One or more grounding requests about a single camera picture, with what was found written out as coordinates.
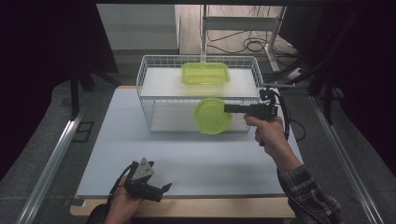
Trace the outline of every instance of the yellow-green lid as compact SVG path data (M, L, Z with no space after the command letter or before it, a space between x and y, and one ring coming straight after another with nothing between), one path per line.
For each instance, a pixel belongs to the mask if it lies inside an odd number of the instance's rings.
M194 110L195 122L201 133L222 133L230 126L232 115L224 112L224 101L205 98Z
M184 63L181 82L186 85L219 85L230 81L225 63Z

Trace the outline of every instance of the gray floor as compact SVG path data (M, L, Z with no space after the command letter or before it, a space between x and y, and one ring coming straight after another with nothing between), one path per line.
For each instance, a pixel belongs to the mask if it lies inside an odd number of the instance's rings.
M193 54L193 51L186 50L185 52L186 54ZM139 61L141 56L146 53L115 52L120 73L110 75L123 85L134 85ZM148 54L156 53L164 52L154 50ZM270 73L271 69L266 59L259 57L258 60L262 72ZM89 93L91 100L82 119L84 122L92 122L91 135L86 142L72 142L70 144L38 210L34 223L85 223L87 219L86 217L71 216L69 206L76 193L79 180L91 155L95 139L115 90L114 86L101 78L92 77L96 83L96 88ZM346 223L370 223L361 207L359 197L351 187L350 180L347 178L336 153L334 153L334 148L318 120L318 115L309 96L306 94L307 83L309 83L309 80L300 83L298 86L301 88L281 91L292 118L302 123L306 129L305 139L298 142L304 163L320 185L333 194L343 206L343 216ZM65 124L70 119L70 113L70 88L66 82L54 89L52 102L46 116L37 127L35 134L14 166L0 182L0 223L15 223L17 220L37 179L47 164ZM394 175L381 161L359 130L350 122L338 102L333 102L332 118L333 127L360 174L362 182L373 197L384 223L396 223L396 208L394 205L394 202L396 202L396 179ZM291 125L296 137L302 136L301 127L294 122ZM84 133L75 135L76 140L85 137ZM146 220L147 223L166 223L166 221L169 220ZM214 220L202 221L214 223ZM278 220L261 219L258 221L262 223L278 222ZM224 223L230 222L235 223L234 220L228 220ZM253 220L241 220L241 222L253 223Z

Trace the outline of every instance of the green plastic container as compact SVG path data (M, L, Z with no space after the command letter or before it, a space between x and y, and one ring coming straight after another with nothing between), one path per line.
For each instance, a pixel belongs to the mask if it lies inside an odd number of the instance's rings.
M201 133L222 133L230 126L233 115L224 112L224 104L219 98L205 98L197 104L194 118Z
M225 63L184 63L181 82L186 85L224 85L230 81Z

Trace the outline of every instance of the wall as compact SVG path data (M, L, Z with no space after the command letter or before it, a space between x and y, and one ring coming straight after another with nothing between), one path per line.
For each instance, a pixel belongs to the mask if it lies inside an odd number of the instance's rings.
M178 49L178 6L97 4L115 49Z

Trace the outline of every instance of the white board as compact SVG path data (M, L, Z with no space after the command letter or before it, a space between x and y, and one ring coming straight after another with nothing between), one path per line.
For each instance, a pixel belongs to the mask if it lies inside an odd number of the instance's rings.
M266 197L282 194L276 166L248 133L150 133L135 89L117 89L78 187L105 198L121 172L154 161L150 185L172 182L164 198ZM301 160L293 132L290 145Z

